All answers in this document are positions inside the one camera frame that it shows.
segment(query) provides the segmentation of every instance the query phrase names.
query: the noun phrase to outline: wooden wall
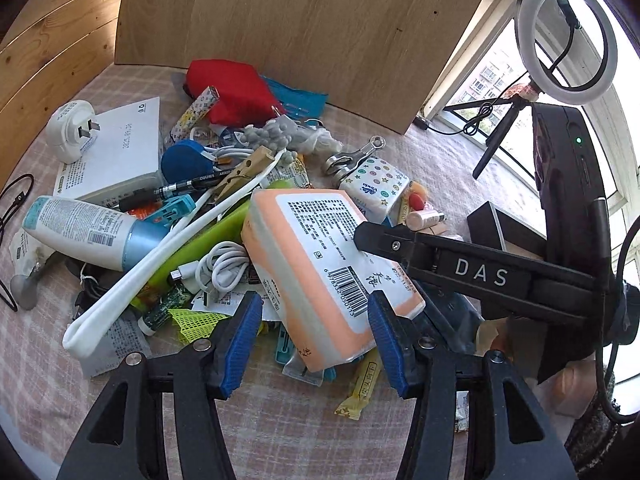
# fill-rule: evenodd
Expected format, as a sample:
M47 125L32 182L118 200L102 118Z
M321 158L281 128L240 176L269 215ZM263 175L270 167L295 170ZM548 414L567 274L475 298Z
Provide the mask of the wooden wall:
M120 0L29 0L0 43L0 187L51 114L113 62Z
M404 133L480 0L122 0L116 63L247 62Z

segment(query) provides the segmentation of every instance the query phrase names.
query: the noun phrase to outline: small bottle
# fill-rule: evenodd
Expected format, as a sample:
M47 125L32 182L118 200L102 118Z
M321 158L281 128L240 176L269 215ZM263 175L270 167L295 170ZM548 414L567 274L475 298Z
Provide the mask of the small bottle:
M168 293L160 297L156 306L138 320L142 333L151 336L171 317L170 308L186 308L194 294L182 283L176 283Z
M422 210L411 211L406 216L404 224L411 229L411 231L419 231L421 229L426 229L427 227L433 227L443 221L444 213L434 210Z
M40 196L22 227L46 246L105 269L132 269L169 229L120 211L70 198Z

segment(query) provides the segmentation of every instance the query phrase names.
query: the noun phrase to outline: red pouch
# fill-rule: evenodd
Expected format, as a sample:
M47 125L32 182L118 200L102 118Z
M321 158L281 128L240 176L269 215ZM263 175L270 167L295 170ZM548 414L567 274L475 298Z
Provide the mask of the red pouch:
M226 59L191 61L187 70L186 85L194 97L200 95L207 86L216 88L220 94L220 101L207 114L212 124L263 124L276 117L272 106L281 114L284 113L267 83L253 66L245 63Z

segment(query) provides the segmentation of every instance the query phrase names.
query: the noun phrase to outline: yellow mesh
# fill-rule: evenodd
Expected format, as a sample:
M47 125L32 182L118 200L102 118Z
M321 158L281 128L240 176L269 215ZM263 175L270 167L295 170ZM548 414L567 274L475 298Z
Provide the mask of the yellow mesh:
M188 308L170 308L169 314L174 318L174 323L180 328L178 338L187 345L193 343L196 339L209 337L218 322L228 317L214 312L196 312ZM269 328L262 321L260 322L258 335L263 331L266 333Z

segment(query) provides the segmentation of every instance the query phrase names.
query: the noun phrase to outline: ring light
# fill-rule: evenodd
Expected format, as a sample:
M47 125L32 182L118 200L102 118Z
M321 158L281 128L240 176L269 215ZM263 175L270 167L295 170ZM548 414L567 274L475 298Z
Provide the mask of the ring light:
M604 10L596 0L584 0L596 16L604 53L596 75L581 86L565 88L548 73L536 54L536 18L545 0L518 0L515 17L516 44L524 67L531 80L552 98L569 105L583 105L601 97L613 83L618 66L618 46L613 27Z

